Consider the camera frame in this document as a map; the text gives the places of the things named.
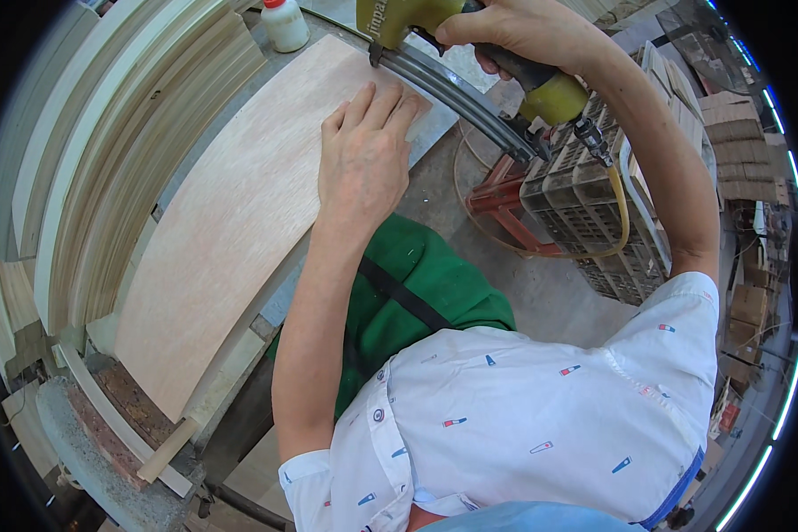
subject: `glue bottle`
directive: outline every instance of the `glue bottle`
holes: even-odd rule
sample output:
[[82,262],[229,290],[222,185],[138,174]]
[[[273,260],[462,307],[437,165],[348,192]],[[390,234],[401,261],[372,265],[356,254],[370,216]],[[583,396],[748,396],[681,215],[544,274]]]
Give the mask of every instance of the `glue bottle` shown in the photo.
[[272,48],[279,52],[294,52],[310,39],[310,28],[295,0],[264,0],[260,18]]

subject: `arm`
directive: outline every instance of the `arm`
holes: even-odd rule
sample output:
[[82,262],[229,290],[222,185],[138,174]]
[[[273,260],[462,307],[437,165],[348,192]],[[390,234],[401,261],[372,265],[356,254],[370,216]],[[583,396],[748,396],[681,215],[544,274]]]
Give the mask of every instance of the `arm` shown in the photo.
[[[581,76],[614,113],[668,234],[671,276],[702,271],[718,282],[720,224],[712,178],[668,106],[612,39],[554,0],[483,0],[487,8],[438,28],[443,44],[495,43]],[[481,68],[497,73],[490,59]]]
[[405,135],[419,99],[393,112],[402,92],[397,83],[374,98],[370,82],[322,123],[321,206],[272,374],[282,463],[331,446],[351,285],[372,234],[407,188]]

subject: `yellow air hose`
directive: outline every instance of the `yellow air hose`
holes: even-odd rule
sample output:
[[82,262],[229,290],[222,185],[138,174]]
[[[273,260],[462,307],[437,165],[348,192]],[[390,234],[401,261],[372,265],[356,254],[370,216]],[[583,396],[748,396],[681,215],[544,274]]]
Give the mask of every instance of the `yellow air hose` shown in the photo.
[[490,170],[490,165],[485,163],[481,160],[481,157],[476,150],[473,149],[473,146],[469,145],[467,142],[467,135],[469,132],[465,133],[461,129],[460,120],[458,121],[458,131],[461,132],[461,140],[458,142],[458,147],[455,148],[455,155],[453,156],[453,185],[455,188],[455,195],[458,198],[458,204],[464,209],[465,214],[467,214],[467,218],[473,225],[476,226],[479,231],[481,231],[486,237],[494,242],[497,242],[500,246],[506,248],[507,250],[511,250],[517,252],[522,255],[531,255],[533,257],[547,257],[550,259],[600,259],[602,257],[608,257],[614,254],[619,253],[621,250],[624,249],[626,246],[627,241],[630,239],[630,212],[627,210],[626,207],[626,195],[624,193],[624,183],[620,179],[620,174],[618,173],[617,169],[614,166],[610,166],[606,169],[609,175],[609,182],[612,184],[612,190],[614,191],[615,199],[618,202],[618,212],[620,213],[620,225],[621,225],[621,235],[620,240],[618,243],[609,250],[603,251],[595,251],[593,253],[578,253],[578,254],[555,254],[555,253],[540,253],[537,251],[529,251],[529,250],[521,250],[520,248],[516,248],[511,244],[507,244],[500,239],[497,239],[492,235],[488,230],[479,224],[473,214],[470,213],[469,208],[467,207],[467,203],[464,200],[464,197],[461,196],[461,192],[458,190],[458,152],[461,151],[461,146],[466,145],[469,149],[470,153],[473,154],[473,157],[484,167]]

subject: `hand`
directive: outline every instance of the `hand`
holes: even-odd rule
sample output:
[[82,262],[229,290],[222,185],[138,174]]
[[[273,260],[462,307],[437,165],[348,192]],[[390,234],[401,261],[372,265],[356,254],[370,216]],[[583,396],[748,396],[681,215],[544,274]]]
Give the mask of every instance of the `hand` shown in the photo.
[[407,188],[405,136],[420,102],[413,94],[397,107],[402,95],[395,82],[376,98],[369,82],[322,123],[317,225],[347,242],[366,245]]
[[[610,45],[617,46],[588,20],[555,0],[482,0],[486,8],[451,16],[437,28],[441,44],[493,43],[515,54],[568,74],[585,77]],[[487,56],[476,52],[482,70],[503,72]]]

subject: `green apron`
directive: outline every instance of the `green apron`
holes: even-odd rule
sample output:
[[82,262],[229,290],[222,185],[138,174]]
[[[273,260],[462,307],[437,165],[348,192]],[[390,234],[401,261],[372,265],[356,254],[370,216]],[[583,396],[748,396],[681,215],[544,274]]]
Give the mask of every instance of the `green apron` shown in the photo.
[[[374,262],[381,273],[389,273],[391,282],[400,282],[412,292],[400,293],[407,297],[398,299],[423,300],[425,303],[421,304],[445,318],[448,324],[442,323],[451,329],[485,325],[516,330],[511,305],[502,292],[494,289],[475,266],[458,258],[440,235],[422,224],[391,215],[372,235],[364,257]],[[431,325],[434,320],[417,312],[426,309],[413,308],[415,312],[409,312],[385,293],[383,286],[373,286],[368,277],[359,270],[352,284],[343,373],[334,407],[337,417],[388,358],[435,332]],[[420,315],[430,324],[421,321],[417,317]],[[266,351],[272,360],[281,334]]]

